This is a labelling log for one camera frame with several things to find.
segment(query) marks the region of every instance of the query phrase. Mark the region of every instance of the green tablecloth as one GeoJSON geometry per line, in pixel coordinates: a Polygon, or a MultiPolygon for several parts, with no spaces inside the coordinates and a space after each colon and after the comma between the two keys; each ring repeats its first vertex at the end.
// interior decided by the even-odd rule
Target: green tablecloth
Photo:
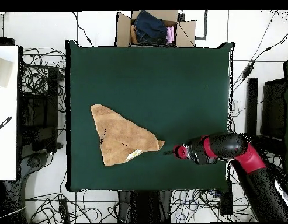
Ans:
{"type": "Polygon", "coordinates": [[[216,49],[81,48],[66,41],[71,102],[67,188],[225,191],[224,162],[198,166],[163,152],[194,137],[227,131],[231,48],[231,43],[216,49]],[[93,104],[151,131],[166,141],[164,147],[125,164],[104,166],[93,104]]]}

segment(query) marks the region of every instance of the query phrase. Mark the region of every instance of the towel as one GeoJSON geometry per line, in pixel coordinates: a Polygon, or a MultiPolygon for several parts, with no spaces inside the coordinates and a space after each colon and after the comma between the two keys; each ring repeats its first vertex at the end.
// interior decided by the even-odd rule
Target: towel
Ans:
{"type": "Polygon", "coordinates": [[[128,162],[146,151],[158,151],[165,143],[103,105],[91,106],[91,112],[105,166],[128,162]]]}
{"type": "Polygon", "coordinates": [[[166,33],[166,45],[171,44],[174,40],[175,40],[175,36],[174,36],[174,27],[167,27],[167,33],[166,33]]]}
{"type": "Polygon", "coordinates": [[[134,25],[131,25],[130,33],[131,33],[131,42],[133,44],[138,44],[136,36],[136,28],[134,27],[134,25]]]}
{"type": "Polygon", "coordinates": [[[172,43],[173,39],[172,39],[171,27],[167,27],[166,29],[167,29],[166,39],[168,40],[168,41],[166,42],[166,44],[168,45],[168,44],[171,44],[171,43],[172,43]]]}

